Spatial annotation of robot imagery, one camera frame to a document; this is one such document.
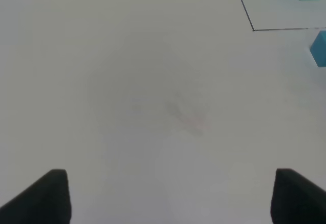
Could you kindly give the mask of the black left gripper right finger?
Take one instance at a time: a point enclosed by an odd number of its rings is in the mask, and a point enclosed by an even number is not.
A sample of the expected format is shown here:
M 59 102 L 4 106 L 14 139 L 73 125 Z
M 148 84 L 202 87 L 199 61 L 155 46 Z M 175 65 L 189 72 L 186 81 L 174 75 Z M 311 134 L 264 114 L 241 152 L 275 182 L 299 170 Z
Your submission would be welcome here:
M 292 169 L 277 169 L 270 216 L 273 223 L 325 223 L 325 190 Z

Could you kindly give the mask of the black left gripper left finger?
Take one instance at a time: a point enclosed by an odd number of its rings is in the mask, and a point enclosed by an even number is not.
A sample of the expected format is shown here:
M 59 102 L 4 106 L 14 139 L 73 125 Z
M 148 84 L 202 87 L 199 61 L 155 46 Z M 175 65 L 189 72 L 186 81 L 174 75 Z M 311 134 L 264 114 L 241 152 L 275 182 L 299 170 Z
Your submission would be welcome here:
M 68 175 L 53 169 L 1 206 L 1 223 L 70 223 Z

